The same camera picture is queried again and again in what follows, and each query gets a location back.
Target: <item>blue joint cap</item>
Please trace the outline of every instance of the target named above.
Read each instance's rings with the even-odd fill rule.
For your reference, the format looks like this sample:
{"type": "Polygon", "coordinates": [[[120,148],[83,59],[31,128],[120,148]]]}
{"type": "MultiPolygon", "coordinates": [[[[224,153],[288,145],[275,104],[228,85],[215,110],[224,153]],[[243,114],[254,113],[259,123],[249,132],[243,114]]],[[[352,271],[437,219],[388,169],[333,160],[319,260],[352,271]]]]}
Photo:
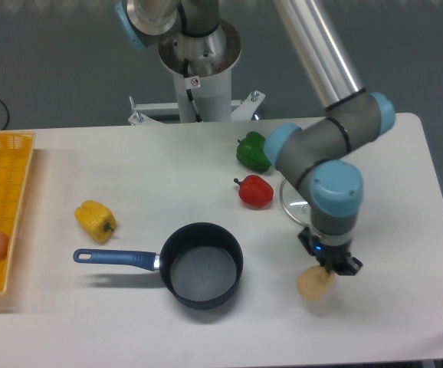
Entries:
{"type": "Polygon", "coordinates": [[[301,128],[297,124],[284,124],[273,130],[271,135],[266,138],[263,148],[264,155],[266,155],[267,159],[269,159],[275,168],[277,168],[277,161],[280,158],[281,150],[288,141],[288,138],[299,129],[301,128]]]}
{"type": "Polygon", "coordinates": [[[121,24],[123,25],[123,29],[126,32],[126,36],[131,41],[135,49],[138,51],[145,50],[146,46],[139,40],[135,31],[131,27],[130,21],[128,21],[128,17],[126,16],[126,13],[123,9],[123,4],[121,2],[118,2],[116,6],[114,6],[114,8],[116,9],[118,17],[120,17],[121,24]]]}
{"type": "Polygon", "coordinates": [[[350,163],[326,161],[314,171],[310,195],[318,208],[333,217],[358,213],[363,201],[363,178],[350,163]]]}
{"type": "Polygon", "coordinates": [[[376,100],[380,109],[379,136],[381,136],[391,130],[393,124],[395,124],[395,108],[384,94],[373,92],[369,95],[376,100]]]}

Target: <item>white table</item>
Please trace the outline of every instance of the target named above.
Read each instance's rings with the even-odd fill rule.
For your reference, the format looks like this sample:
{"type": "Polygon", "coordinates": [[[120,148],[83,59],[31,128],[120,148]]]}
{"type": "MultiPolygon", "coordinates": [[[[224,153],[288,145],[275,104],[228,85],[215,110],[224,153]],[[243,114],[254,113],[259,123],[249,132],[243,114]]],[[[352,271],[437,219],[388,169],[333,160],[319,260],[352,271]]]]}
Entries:
{"type": "MultiPolygon", "coordinates": [[[[294,120],[302,127],[317,119],[294,120]]],[[[237,139],[279,120],[37,130],[8,293],[0,297],[0,367],[212,367],[443,358],[443,200],[417,117],[345,160],[365,200],[352,252],[363,263],[321,301],[298,295],[316,261],[279,205],[253,211],[233,178],[237,139]],[[182,306],[156,273],[77,264],[100,248],[80,229],[85,199],[119,226],[107,249],[159,252],[177,228],[214,222],[239,240],[237,294],[206,311],[182,306]]]]}

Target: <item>blue pan handle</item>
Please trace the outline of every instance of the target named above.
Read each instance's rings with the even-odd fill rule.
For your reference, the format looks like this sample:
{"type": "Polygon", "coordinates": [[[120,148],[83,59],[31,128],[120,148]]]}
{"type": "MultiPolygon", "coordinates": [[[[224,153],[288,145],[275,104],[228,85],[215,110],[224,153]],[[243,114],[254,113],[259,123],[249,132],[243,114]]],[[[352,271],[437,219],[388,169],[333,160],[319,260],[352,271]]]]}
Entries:
{"type": "Polygon", "coordinates": [[[157,253],[152,253],[150,251],[77,249],[74,252],[74,261],[77,263],[92,263],[101,265],[127,265],[140,267],[148,271],[156,271],[159,269],[159,256],[157,253]]]}

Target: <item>pepper stem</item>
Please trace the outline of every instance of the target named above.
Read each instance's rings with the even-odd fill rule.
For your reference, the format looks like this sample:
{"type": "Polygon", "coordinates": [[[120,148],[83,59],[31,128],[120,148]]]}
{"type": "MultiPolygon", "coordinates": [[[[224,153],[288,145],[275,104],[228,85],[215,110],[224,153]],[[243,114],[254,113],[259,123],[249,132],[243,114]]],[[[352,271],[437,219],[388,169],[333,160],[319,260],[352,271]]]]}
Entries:
{"type": "Polygon", "coordinates": [[[104,224],[103,228],[104,228],[105,232],[113,232],[114,231],[114,228],[111,226],[111,224],[109,222],[106,222],[104,224]]]}

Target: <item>gray floor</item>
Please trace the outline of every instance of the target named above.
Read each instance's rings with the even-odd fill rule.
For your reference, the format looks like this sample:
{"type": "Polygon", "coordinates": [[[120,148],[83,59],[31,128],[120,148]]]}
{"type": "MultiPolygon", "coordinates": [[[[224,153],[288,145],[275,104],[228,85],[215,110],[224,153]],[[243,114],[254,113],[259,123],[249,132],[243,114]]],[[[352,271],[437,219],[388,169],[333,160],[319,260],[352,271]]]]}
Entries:
{"type": "MultiPolygon", "coordinates": [[[[443,0],[326,3],[368,89],[422,119],[443,192],[443,0]]],[[[0,98],[9,129],[123,125],[128,95],[139,104],[174,101],[156,49],[129,45],[113,5],[0,0],[0,98]]],[[[272,3],[221,1],[221,14],[243,40],[233,98],[265,92],[265,119],[322,116],[272,3]]]]}

